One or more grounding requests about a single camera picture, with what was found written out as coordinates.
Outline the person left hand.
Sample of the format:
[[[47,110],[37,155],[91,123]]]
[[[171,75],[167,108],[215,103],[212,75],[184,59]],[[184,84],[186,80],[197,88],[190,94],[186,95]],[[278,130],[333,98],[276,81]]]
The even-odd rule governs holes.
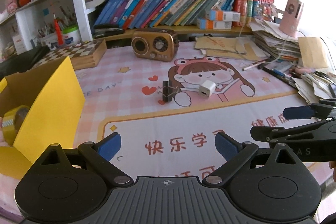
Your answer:
[[[335,175],[336,161],[330,161],[329,168],[333,169],[333,174]]]

